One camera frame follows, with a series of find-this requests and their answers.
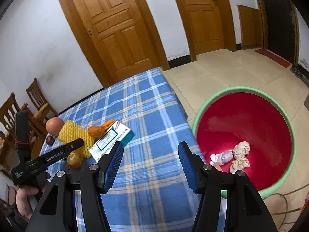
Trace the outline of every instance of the tablecloth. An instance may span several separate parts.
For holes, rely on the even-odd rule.
[[[191,231],[200,196],[189,188],[178,157],[178,144],[186,141],[193,153],[200,150],[186,122],[186,114],[159,69],[125,79],[69,109],[60,117],[87,128],[116,119],[135,136],[125,146],[113,187],[101,195],[111,230]],[[41,153],[58,147],[44,143]],[[83,167],[95,163],[84,161]],[[60,160],[48,168],[70,173]],[[86,231],[80,192],[75,192],[79,231]],[[223,231],[220,213],[218,231]]]

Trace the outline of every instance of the box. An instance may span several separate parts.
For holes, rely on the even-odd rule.
[[[108,154],[111,151],[116,141],[120,141],[124,147],[133,137],[134,133],[130,128],[116,121],[106,131],[106,134],[95,142],[89,152],[95,161],[98,162],[102,155]]]

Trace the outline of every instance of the person's sleeve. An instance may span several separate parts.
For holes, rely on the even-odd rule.
[[[28,220],[23,218],[17,210],[16,203],[8,207],[8,217],[12,228],[16,232],[24,232],[28,225]]]

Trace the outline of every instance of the door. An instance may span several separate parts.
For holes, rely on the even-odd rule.
[[[191,34],[195,54],[224,48],[223,31],[217,0],[176,0],[185,31]]]
[[[73,2],[114,82],[159,66],[135,0]]]
[[[295,18],[290,0],[264,0],[268,49],[290,63],[295,56]]]

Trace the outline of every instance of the wire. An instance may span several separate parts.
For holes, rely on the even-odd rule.
[[[278,228],[278,232],[282,232],[282,231],[283,231],[283,232],[286,232],[285,229],[281,229],[281,230],[280,230],[280,228],[282,227],[282,225],[285,225],[285,224],[292,224],[292,223],[295,223],[295,222],[296,222],[296,221],[295,221],[295,222],[287,222],[287,223],[285,223],[284,221],[285,221],[285,219],[286,219],[287,214],[293,213],[293,212],[296,212],[296,211],[299,211],[299,210],[302,210],[302,208],[297,208],[297,209],[293,209],[293,210],[288,211],[288,201],[287,201],[287,199],[286,199],[285,196],[286,196],[286,195],[289,195],[289,194],[292,194],[292,193],[295,193],[295,192],[297,192],[297,191],[299,191],[299,190],[302,190],[303,188],[308,187],[308,186],[309,186],[309,183],[306,184],[306,185],[304,185],[304,186],[302,186],[302,187],[300,187],[300,188],[298,188],[298,189],[296,189],[296,190],[294,190],[294,191],[291,191],[291,192],[289,192],[289,193],[286,193],[286,194],[274,193],[274,194],[271,194],[271,195],[270,195],[270,196],[272,196],[272,195],[279,195],[279,196],[283,197],[284,200],[285,200],[285,204],[286,204],[285,212],[271,214],[271,215],[283,215],[283,214],[284,214],[284,218],[283,218],[283,221],[282,221],[280,227]]]

